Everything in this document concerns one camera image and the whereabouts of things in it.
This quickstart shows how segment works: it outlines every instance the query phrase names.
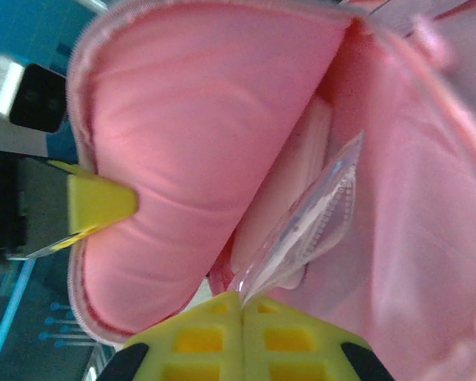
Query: pink strap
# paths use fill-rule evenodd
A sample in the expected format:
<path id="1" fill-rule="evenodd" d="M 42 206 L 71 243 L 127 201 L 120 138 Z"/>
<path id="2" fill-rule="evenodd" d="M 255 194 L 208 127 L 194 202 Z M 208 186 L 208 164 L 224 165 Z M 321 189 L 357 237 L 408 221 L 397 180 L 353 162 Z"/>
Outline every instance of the pink strap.
<path id="1" fill-rule="evenodd" d="M 413 17 L 434 18 L 453 10 L 469 0 L 344 0 L 343 3 L 369 10 L 374 18 L 407 34 L 413 28 Z"/>

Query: plastic bag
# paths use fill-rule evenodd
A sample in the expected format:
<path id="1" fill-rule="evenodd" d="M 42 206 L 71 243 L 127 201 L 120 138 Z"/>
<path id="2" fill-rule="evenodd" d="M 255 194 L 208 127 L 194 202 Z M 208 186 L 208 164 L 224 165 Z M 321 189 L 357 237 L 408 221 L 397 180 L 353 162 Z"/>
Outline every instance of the plastic bag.
<path id="1" fill-rule="evenodd" d="M 349 141 L 273 229 L 249 267 L 229 286 L 246 302 L 324 255 L 346 234 L 355 203 L 363 133 Z"/>

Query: camera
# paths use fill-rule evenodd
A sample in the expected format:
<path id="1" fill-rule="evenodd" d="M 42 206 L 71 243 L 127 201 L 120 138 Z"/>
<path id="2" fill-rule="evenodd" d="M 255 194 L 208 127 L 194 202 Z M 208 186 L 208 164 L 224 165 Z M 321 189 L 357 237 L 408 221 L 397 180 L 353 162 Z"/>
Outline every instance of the camera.
<path id="1" fill-rule="evenodd" d="M 13 56 L 0 54 L 0 118 L 55 133 L 67 112 L 65 78 Z"/>

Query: black device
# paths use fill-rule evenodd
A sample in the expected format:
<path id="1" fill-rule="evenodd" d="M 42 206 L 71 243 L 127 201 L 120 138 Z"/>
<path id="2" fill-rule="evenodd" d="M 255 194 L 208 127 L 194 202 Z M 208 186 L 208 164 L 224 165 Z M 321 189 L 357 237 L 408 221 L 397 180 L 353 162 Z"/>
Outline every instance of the black device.
<path id="1" fill-rule="evenodd" d="M 65 78 L 35 63 L 29 64 L 10 110 L 10 122 L 55 133 L 66 112 Z"/>
<path id="2" fill-rule="evenodd" d="M 18 191 L 21 155 L 0 151 L 0 255 L 25 244 L 25 217 Z"/>
<path id="3" fill-rule="evenodd" d="M 55 133 L 67 115 L 65 77 L 36 63 L 0 54 L 0 119 Z"/>

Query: zipper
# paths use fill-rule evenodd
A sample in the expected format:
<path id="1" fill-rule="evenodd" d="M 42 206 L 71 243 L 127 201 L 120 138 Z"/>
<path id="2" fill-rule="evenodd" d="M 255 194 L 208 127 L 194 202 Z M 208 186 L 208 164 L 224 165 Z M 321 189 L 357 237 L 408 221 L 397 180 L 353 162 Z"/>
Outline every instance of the zipper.
<path id="1" fill-rule="evenodd" d="M 67 111 L 78 150 L 79 164 L 86 170 L 96 172 L 97 164 L 92 149 L 91 132 L 87 127 L 88 115 L 85 105 L 90 104 L 87 77 L 93 68 L 100 47 L 109 43 L 113 36 L 123 28 L 131 25 L 145 14 L 161 8 L 178 4 L 233 4 L 248 6 L 258 10 L 287 13 L 313 21 L 331 21 L 336 25 L 347 27 L 349 21 L 356 17 L 365 17 L 362 10 L 353 7 L 308 0 L 126 0 L 96 16 L 79 35 L 75 53 L 70 59 L 67 73 Z M 75 244 L 71 250 L 67 286 L 69 299 L 75 320 L 90 337 L 103 344 L 123 344 L 130 334 L 120 333 L 115 329 L 105 328 L 103 321 L 92 315 L 90 303 L 86 299 L 83 279 L 83 253 L 85 241 Z"/>

